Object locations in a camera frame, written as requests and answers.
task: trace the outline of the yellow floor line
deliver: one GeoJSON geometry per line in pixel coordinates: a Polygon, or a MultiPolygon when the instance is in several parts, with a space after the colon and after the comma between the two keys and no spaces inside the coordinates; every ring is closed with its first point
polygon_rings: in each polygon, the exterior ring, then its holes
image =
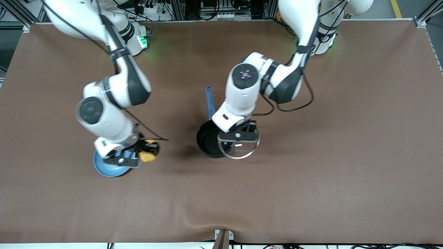
{"type": "Polygon", "coordinates": [[[400,9],[398,8],[397,0],[391,0],[392,8],[394,9],[395,17],[402,18],[400,9]]]}

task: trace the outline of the yellow object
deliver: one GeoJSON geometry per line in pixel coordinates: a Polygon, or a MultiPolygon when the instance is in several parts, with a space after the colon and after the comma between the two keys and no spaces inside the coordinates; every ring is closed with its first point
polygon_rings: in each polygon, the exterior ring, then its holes
{"type": "Polygon", "coordinates": [[[398,8],[397,0],[391,0],[392,8],[394,9],[395,17],[402,18],[400,8],[398,8]]]}
{"type": "Polygon", "coordinates": [[[279,10],[277,10],[277,13],[276,13],[276,19],[277,19],[277,20],[283,20],[283,17],[281,17],[281,14],[280,14],[280,11],[279,11],[279,10]]]}
{"type": "Polygon", "coordinates": [[[150,153],[150,152],[139,152],[139,158],[142,162],[144,163],[150,163],[152,161],[154,161],[157,156],[155,156],[154,154],[150,153]]]}

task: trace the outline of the green light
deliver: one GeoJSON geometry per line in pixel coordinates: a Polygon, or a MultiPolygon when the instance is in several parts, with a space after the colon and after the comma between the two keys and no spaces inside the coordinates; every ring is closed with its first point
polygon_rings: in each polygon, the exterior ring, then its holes
{"type": "Polygon", "coordinates": [[[137,39],[138,39],[140,46],[142,48],[145,48],[147,46],[146,36],[142,36],[142,37],[137,36],[137,39]]]}

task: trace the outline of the black joint cap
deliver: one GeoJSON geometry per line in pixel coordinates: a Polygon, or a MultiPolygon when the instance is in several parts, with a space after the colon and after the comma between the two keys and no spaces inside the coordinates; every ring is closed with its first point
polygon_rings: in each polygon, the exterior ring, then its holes
{"type": "Polygon", "coordinates": [[[257,69],[251,64],[239,64],[232,71],[232,80],[239,89],[249,88],[258,80],[257,69]]]}
{"type": "Polygon", "coordinates": [[[78,108],[78,114],[88,124],[96,124],[103,113],[103,103],[96,97],[88,97],[83,100],[78,108]]]}

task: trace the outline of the yellow sponge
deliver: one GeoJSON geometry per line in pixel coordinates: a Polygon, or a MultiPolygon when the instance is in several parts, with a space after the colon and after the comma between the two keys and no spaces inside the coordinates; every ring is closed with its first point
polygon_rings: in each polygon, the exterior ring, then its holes
{"type": "Polygon", "coordinates": [[[144,163],[150,163],[157,158],[156,155],[154,155],[150,152],[144,152],[144,151],[139,152],[138,156],[139,156],[140,160],[144,163]]]}

